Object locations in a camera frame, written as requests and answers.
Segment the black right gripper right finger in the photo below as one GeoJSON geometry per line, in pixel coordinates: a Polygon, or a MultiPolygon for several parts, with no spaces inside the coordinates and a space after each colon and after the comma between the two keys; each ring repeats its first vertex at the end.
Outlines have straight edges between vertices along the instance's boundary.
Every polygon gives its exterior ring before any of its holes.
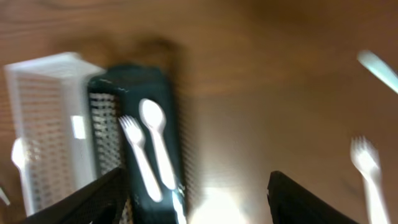
{"type": "Polygon", "coordinates": [[[357,224],[281,171],[271,172],[267,189],[273,224],[357,224]]]}

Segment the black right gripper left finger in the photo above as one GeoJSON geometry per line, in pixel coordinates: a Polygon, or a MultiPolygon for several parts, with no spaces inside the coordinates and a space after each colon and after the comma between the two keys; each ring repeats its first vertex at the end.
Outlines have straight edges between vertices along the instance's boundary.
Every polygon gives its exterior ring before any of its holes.
{"type": "Polygon", "coordinates": [[[118,224],[128,196],[127,172],[117,167],[23,224],[118,224]]]}

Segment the white plastic fork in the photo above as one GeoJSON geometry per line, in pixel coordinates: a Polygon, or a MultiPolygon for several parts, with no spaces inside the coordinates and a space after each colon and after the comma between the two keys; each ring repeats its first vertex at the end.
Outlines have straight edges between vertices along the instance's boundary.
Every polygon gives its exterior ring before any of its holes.
{"type": "Polygon", "coordinates": [[[355,137],[351,140],[350,155],[353,165],[363,177],[369,223],[390,223],[382,191],[382,170],[377,149],[365,137],[355,137]]]}
{"type": "Polygon", "coordinates": [[[119,122],[128,143],[132,147],[147,194],[154,202],[161,202],[163,199],[162,192],[144,152],[146,138],[140,124],[136,118],[128,115],[119,117],[119,122]]]}

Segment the white plastic spoon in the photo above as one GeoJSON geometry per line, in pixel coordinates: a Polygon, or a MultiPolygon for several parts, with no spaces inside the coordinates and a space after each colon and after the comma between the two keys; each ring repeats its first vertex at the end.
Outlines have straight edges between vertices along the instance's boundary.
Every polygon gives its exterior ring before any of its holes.
{"type": "Polygon", "coordinates": [[[164,141],[164,129],[167,121],[164,111],[155,101],[143,98],[139,102],[139,114],[152,139],[161,181],[168,189],[175,190],[174,168],[164,141]]]}
{"type": "Polygon", "coordinates": [[[12,146],[11,160],[19,170],[21,180],[21,187],[24,188],[27,182],[26,160],[24,154],[24,141],[22,138],[17,138],[12,146]]]}
{"type": "Polygon", "coordinates": [[[369,50],[361,51],[357,58],[362,66],[397,93],[397,73],[386,62],[369,50]]]}

